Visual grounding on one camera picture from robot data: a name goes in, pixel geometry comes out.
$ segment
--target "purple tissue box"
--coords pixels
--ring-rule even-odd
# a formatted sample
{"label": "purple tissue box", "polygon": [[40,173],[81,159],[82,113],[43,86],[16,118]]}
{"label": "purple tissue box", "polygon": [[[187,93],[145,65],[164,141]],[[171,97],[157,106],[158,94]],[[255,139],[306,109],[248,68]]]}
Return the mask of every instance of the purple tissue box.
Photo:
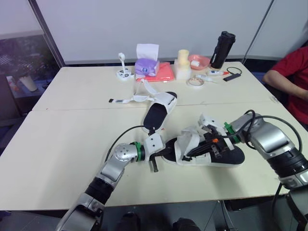
{"label": "purple tissue box", "polygon": [[135,73],[141,76],[155,77],[159,71],[159,61],[152,59],[138,59],[135,63]]}

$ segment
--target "black thermos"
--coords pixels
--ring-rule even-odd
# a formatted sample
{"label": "black thermos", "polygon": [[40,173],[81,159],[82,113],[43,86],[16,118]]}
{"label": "black thermos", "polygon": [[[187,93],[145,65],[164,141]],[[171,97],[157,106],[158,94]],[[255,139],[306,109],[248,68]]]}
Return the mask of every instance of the black thermos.
{"label": "black thermos", "polygon": [[221,69],[234,42],[234,34],[230,34],[227,31],[221,32],[221,35],[218,37],[218,43],[215,47],[214,54],[210,61],[212,68]]}

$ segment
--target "white table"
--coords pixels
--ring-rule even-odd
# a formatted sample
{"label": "white table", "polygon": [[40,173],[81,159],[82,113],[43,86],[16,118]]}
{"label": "white table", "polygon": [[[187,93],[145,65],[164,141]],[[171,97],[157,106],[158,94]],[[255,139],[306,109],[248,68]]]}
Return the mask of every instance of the white table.
{"label": "white table", "polygon": [[[178,94],[178,105],[199,105],[214,103],[248,103],[270,101],[270,94],[259,81],[240,63],[226,62],[222,70],[229,66],[240,68],[242,76],[225,82],[225,77],[213,77],[218,83],[205,83],[201,89],[193,89],[185,80],[167,83],[151,83],[157,91],[174,91]],[[34,111],[102,109],[146,107],[145,103],[116,104],[109,99],[128,99],[137,88],[136,82],[123,82],[116,78],[120,66],[110,67],[64,67],[46,89]]]}
{"label": "white table", "polygon": [[[282,107],[272,101],[177,106],[161,134],[164,140],[196,125],[205,113],[221,122],[232,122],[248,109],[262,115],[279,116],[308,133]],[[91,182],[114,139],[138,125],[146,108],[32,111],[0,157],[0,210],[67,209]],[[278,125],[297,145],[293,132]],[[130,131],[119,142],[142,141],[141,128]],[[308,144],[303,153],[308,158]],[[141,205],[233,199],[273,195],[277,175],[257,151],[244,144],[245,162],[237,168],[181,167],[157,159],[159,172],[148,163],[128,165],[107,202],[108,206]]]}

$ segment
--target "person's arm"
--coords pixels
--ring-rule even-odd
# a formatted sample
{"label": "person's arm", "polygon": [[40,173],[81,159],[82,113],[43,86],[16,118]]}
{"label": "person's arm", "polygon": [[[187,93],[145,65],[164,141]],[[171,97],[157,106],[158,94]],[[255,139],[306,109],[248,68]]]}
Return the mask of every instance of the person's arm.
{"label": "person's arm", "polygon": [[268,71],[262,78],[262,81],[289,95],[294,95],[298,98],[308,101],[308,90],[298,87],[285,76],[281,75],[278,71]]}

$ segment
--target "red shirt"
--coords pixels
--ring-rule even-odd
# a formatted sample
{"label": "red shirt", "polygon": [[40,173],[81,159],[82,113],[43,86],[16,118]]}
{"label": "red shirt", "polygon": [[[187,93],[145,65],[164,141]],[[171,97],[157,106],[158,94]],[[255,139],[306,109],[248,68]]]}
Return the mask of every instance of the red shirt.
{"label": "red shirt", "polygon": [[[294,84],[308,90],[308,47],[303,47],[281,59],[272,70],[285,77],[294,75]],[[300,122],[308,124],[308,102],[289,96],[288,110]]]}

